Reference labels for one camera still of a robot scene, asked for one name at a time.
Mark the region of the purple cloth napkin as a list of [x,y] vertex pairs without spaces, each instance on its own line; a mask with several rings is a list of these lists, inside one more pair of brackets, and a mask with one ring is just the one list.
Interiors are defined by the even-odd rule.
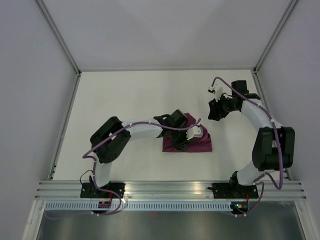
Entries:
[[[163,120],[160,120],[161,124],[165,126],[173,127],[173,128],[184,128],[190,127],[191,125],[196,123],[196,119],[187,113],[184,113],[184,117],[180,112],[169,114],[164,114],[160,116]],[[211,136],[208,133],[208,130],[202,125],[203,136],[201,138],[192,138],[191,143],[189,144],[187,151],[162,151],[165,153],[207,153],[213,150]]]

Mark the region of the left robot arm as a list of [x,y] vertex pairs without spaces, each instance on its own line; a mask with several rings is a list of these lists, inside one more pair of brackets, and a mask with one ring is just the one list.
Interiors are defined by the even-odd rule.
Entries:
[[109,118],[90,138],[91,150],[84,155],[94,160],[91,191],[98,198],[109,193],[112,162],[129,142],[141,139],[169,138],[173,148],[186,151],[198,126],[187,126],[188,118],[179,109],[172,114],[154,116],[149,120],[127,122]]

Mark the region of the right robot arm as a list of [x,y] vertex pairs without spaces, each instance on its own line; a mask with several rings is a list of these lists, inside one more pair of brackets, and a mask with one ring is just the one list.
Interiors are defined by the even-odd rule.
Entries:
[[208,119],[220,121],[231,112],[240,112],[257,132],[251,162],[232,174],[229,194],[239,198],[246,192],[246,186],[255,185],[265,176],[277,190],[281,190],[284,169],[290,168],[294,160],[295,130],[276,121],[258,94],[249,92],[245,80],[236,80],[226,86],[231,89],[230,95],[215,82],[208,87],[208,92],[214,94],[214,99],[208,103]]

